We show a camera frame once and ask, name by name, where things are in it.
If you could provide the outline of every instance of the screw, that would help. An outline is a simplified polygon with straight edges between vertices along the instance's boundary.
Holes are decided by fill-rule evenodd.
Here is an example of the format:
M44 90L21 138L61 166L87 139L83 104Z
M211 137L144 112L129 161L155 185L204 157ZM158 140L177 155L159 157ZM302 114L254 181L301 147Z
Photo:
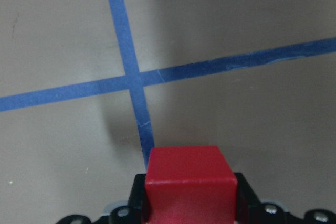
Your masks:
M274 205L271 204L267 204L265 206L265 212L269 213L269 214L276 214L278 211L278 208Z
M319 222L328 222L328 216L322 212L315 212L314 213L315 220Z
M128 207L122 207L117 212L118 217L125 217L129 214L130 209Z

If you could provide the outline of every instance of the blue line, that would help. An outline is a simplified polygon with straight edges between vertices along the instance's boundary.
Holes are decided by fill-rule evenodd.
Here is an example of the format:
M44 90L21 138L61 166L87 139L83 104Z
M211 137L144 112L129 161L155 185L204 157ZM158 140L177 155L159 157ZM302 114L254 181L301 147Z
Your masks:
M336 38L222 57L141 73L144 86L336 52Z
M147 167L150 151L154 147L154 138L126 7L124 0L109 0L109 3L125 74L130 78L130 95L137 120L142 154Z
M126 76L72 84L0 98L0 112L128 89Z

